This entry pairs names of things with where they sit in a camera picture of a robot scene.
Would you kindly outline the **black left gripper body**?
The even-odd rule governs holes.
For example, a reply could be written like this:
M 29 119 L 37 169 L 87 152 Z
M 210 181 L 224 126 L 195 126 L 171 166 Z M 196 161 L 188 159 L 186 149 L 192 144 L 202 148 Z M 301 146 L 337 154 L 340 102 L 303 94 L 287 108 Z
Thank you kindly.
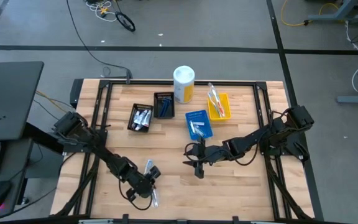
M 130 189 L 126 191 L 126 198 L 129 201 L 134 201 L 137 196 L 147 198 L 152 196 L 155 189 L 155 181 L 161 175 L 158 167 L 154 165 L 151 160 L 148 160 L 145 166 L 146 173 L 138 171 L 138 167 L 128 158 L 124 161 L 126 165 L 120 171 L 121 182 L 127 182 Z

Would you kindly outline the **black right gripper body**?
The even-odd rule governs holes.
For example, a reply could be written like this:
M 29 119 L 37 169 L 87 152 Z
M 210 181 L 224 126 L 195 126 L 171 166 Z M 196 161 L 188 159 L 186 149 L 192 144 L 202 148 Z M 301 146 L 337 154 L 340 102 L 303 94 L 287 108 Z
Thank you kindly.
M 195 176 L 199 179 L 204 178 L 203 164 L 213 165 L 218 161 L 225 161 L 231 158 L 230 151 L 223 146 L 208 146 L 203 143 L 197 143 L 193 146 L 193 155 L 196 161 L 193 163 Z

